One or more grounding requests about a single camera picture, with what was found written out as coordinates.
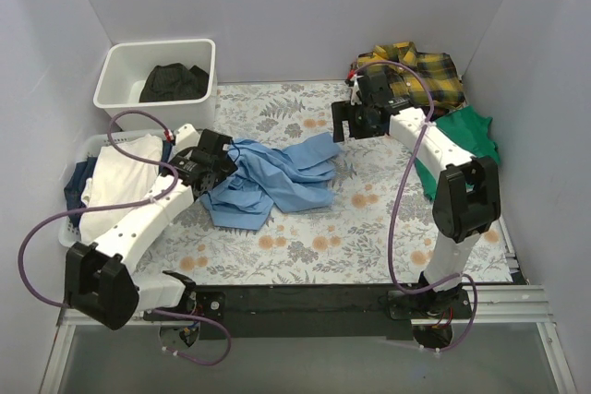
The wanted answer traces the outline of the light blue long sleeve shirt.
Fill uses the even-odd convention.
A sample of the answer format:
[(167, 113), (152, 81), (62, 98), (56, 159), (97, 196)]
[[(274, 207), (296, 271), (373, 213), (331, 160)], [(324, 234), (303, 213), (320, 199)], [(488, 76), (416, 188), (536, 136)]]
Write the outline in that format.
[(284, 149), (240, 139), (230, 149), (237, 171), (203, 195), (213, 225), (257, 231), (271, 210), (293, 213), (329, 207), (334, 193), (332, 160), (341, 153), (332, 135), (322, 133)]

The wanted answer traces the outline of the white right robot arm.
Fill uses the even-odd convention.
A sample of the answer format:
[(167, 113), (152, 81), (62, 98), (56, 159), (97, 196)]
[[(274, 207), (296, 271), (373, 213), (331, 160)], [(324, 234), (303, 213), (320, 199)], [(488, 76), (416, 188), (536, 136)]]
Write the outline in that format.
[(436, 180), (432, 216), (439, 230), (433, 256), (415, 286), (396, 286), (395, 309), (439, 317), (461, 300), (464, 268), (481, 235), (501, 215), (499, 170), (490, 156), (477, 157), (451, 141), (432, 122), (434, 101), (419, 105), (398, 98), (386, 62), (352, 69), (347, 101), (332, 104), (333, 140), (390, 136), (412, 151)]

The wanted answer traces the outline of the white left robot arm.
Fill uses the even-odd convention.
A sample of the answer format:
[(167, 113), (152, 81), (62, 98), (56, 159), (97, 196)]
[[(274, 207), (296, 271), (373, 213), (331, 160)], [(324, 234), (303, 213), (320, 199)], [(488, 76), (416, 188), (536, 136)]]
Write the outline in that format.
[(149, 188), (147, 204), (134, 208), (88, 244), (66, 253), (65, 301), (111, 330), (138, 311), (162, 309), (178, 320), (198, 306), (196, 283), (174, 271), (134, 278), (139, 260), (168, 224), (237, 169), (229, 155), (233, 140), (205, 129), (199, 137), (177, 134), (172, 167)]

